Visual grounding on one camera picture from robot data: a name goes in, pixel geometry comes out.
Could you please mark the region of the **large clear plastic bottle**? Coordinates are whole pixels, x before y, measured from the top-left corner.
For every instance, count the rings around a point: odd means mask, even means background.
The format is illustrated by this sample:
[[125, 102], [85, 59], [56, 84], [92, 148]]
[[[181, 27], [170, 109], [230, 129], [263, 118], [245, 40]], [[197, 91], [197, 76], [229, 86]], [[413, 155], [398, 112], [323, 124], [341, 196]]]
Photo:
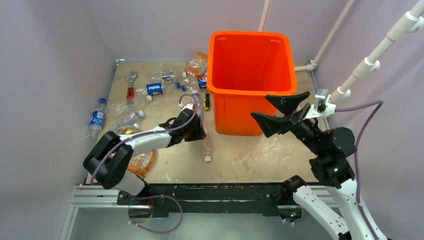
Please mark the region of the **large clear plastic bottle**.
[[202, 139], [202, 152], [203, 152], [203, 161], [205, 163], [210, 163], [212, 161], [212, 142], [211, 138], [208, 136], [208, 128], [205, 125], [205, 110], [203, 106], [203, 101], [197, 90], [191, 91], [192, 96], [195, 99], [196, 103], [196, 113], [200, 117], [201, 127], [204, 133], [204, 138]]

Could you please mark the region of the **blue pepsi label bottle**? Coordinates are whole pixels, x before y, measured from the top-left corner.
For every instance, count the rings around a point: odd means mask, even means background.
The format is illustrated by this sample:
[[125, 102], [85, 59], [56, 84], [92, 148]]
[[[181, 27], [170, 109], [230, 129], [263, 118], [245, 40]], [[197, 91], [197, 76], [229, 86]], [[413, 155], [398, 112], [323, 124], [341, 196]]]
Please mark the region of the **blue pepsi label bottle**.
[[137, 100], [152, 102], [154, 96], [163, 95], [173, 89], [180, 89], [181, 84], [176, 82], [156, 82], [149, 83], [144, 88], [139, 87], [135, 91], [135, 98]]

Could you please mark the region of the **orange plastic bin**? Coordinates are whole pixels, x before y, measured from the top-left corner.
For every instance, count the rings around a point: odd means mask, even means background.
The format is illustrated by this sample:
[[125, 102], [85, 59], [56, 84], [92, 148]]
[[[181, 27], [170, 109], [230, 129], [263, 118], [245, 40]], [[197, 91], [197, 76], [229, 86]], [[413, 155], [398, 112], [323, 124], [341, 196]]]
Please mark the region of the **orange plastic bin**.
[[297, 80], [289, 39], [281, 33], [217, 31], [209, 40], [207, 90], [214, 129], [230, 136], [260, 136], [253, 112], [275, 115], [267, 95], [292, 96]]

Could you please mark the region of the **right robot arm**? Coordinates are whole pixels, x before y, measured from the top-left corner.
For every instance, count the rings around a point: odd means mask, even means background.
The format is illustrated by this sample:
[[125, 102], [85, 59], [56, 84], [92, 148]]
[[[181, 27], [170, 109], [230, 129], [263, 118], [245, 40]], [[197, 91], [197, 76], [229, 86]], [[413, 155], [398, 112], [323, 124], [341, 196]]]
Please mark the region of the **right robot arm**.
[[386, 235], [361, 197], [359, 169], [351, 167], [347, 160], [349, 156], [358, 157], [360, 136], [346, 127], [321, 130], [318, 118], [328, 117], [339, 109], [326, 89], [319, 90], [314, 104], [299, 108], [309, 96], [307, 91], [290, 96], [268, 94], [266, 100], [282, 116], [259, 112], [251, 116], [267, 138], [291, 132], [315, 155], [309, 161], [311, 171], [332, 197], [338, 211], [315, 196], [311, 187], [297, 175], [284, 182], [285, 187], [280, 191], [282, 200], [288, 204], [295, 202], [305, 209], [334, 240], [384, 240]]

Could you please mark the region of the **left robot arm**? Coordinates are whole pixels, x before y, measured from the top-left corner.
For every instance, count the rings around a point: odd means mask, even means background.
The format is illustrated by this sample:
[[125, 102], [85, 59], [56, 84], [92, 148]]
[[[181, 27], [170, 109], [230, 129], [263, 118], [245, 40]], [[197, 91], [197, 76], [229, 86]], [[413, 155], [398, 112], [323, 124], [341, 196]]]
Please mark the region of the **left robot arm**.
[[84, 159], [82, 166], [104, 189], [112, 188], [129, 194], [138, 205], [146, 203], [146, 183], [128, 170], [130, 160], [152, 150], [170, 148], [181, 142], [193, 142], [206, 136], [201, 117], [190, 106], [149, 131], [117, 135], [106, 132]]

